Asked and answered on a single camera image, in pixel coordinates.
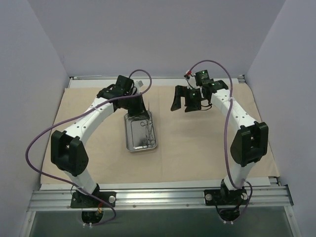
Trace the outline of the steel forceps clamp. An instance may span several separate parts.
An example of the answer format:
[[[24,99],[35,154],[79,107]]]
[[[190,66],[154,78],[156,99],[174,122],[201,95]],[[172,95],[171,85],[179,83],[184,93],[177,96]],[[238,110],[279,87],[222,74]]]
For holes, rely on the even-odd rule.
[[[149,121],[144,120],[144,121],[140,122],[140,125],[145,130],[145,138],[143,139],[143,146],[150,148],[152,145],[151,145],[151,131],[149,129]]]

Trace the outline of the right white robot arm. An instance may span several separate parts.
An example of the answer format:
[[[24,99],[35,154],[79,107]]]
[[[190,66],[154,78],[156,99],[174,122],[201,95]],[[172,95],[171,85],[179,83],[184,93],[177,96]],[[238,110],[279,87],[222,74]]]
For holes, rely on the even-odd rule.
[[[232,144],[228,146],[227,142],[224,143],[225,159],[232,157],[234,165],[229,167],[229,162],[225,162],[227,176],[219,192],[223,203],[232,203],[237,198],[236,190],[244,186],[251,169],[267,153],[269,128],[245,111],[222,80],[210,80],[197,88],[176,86],[171,111],[181,108],[182,98],[185,99],[185,112],[200,111],[202,101],[208,101],[225,116],[224,132],[228,132],[229,126],[235,132]]]

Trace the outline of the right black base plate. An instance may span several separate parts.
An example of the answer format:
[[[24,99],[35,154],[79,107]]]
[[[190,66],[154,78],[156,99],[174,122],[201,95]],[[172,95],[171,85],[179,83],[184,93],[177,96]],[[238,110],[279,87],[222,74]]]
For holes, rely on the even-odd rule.
[[[207,206],[245,205],[248,194],[245,189],[225,192],[223,190],[204,190],[204,200]]]

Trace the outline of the back aluminium rail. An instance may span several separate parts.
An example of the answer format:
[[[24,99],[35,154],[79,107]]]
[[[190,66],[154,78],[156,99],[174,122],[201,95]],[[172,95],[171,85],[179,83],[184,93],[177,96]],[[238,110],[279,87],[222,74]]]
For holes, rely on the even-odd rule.
[[[85,79],[116,79],[117,76],[103,76],[103,75],[88,75],[88,76],[71,76],[72,80],[85,80]],[[184,77],[175,77],[175,76],[152,76],[152,79],[185,79]],[[245,81],[245,75],[239,75],[237,78],[238,81]]]

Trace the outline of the aluminium front rail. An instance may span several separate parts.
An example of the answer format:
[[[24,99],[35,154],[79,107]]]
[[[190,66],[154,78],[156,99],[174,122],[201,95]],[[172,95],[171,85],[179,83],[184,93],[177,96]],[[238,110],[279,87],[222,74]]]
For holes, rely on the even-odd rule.
[[[202,188],[193,189],[153,189],[153,190],[115,190],[115,210],[150,209],[200,209],[205,205]],[[287,187],[254,187],[249,207],[290,206]],[[71,208],[69,190],[34,191],[28,211],[74,211]]]

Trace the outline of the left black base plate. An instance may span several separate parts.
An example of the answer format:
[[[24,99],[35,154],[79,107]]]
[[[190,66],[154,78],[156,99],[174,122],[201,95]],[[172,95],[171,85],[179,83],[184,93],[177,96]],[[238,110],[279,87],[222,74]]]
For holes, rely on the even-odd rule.
[[[96,196],[109,204],[111,207],[115,207],[116,203],[116,192],[99,192]],[[79,191],[72,193],[71,198],[71,208],[97,208],[97,207],[106,207],[101,201],[96,200],[95,198],[85,195]]]

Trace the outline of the steel instrument tray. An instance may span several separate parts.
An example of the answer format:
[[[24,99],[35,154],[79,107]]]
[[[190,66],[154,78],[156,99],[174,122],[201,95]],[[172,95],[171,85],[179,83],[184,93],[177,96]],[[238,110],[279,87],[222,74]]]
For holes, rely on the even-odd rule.
[[[124,116],[125,125],[125,138],[126,138],[126,148],[129,152],[142,152],[155,149],[158,145],[158,139],[156,137],[155,125],[153,120],[153,114],[149,113],[150,118],[140,118],[140,117],[130,117],[128,114]],[[156,144],[152,148],[147,148],[143,146],[143,139],[145,138],[145,130],[141,127],[140,122],[144,120],[151,120],[154,127],[154,135],[156,139]]]

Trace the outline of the steel surgical scissors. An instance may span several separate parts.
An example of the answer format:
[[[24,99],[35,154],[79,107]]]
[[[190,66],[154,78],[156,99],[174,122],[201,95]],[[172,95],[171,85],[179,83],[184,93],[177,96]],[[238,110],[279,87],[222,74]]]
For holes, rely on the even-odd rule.
[[[153,127],[153,122],[149,120],[147,122],[147,146],[149,148],[152,148],[156,144],[156,139],[154,135],[154,127]]]

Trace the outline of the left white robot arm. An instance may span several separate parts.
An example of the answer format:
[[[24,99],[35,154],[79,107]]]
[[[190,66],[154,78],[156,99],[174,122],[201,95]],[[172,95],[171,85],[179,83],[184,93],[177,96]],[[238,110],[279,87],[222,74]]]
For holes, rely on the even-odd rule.
[[[142,86],[142,81],[118,76],[114,84],[98,92],[89,108],[72,125],[51,134],[51,162],[66,173],[88,207],[96,206],[100,195],[87,169],[89,158],[85,144],[99,125],[118,109],[127,110],[130,117],[150,118],[140,91]]]

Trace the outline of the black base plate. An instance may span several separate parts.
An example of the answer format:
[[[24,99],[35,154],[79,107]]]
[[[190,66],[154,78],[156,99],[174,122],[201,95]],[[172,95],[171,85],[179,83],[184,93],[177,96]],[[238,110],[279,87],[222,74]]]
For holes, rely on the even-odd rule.
[[[115,207],[116,203],[116,192],[99,192],[96,196],[109,204],[111,207]],[[106,207],[101,201],[96,200],[95,198],[85,195],[79,191],[72,193],[71,198],[71,208],[97,208],[97,207]]]
[[[223,190],[204,190],[204,200],[207,206],[245,205],[248,194],[245,189],[225,192]]]

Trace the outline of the beige cloth surgical kit roll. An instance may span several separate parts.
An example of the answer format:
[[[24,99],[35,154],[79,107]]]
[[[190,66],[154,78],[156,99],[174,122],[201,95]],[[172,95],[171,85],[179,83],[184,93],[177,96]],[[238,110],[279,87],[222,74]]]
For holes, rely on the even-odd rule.
[[[54,124],[85,112],[100,88],[65,89]],[[222,180],[225,116],[213,107],[185,113],[170,110],[174,86],[152,86],[143,96],[150,102],[158,146],[131,153],[126,148],[124,115],[106,118],[86,143],[88,171],[99,184]]]

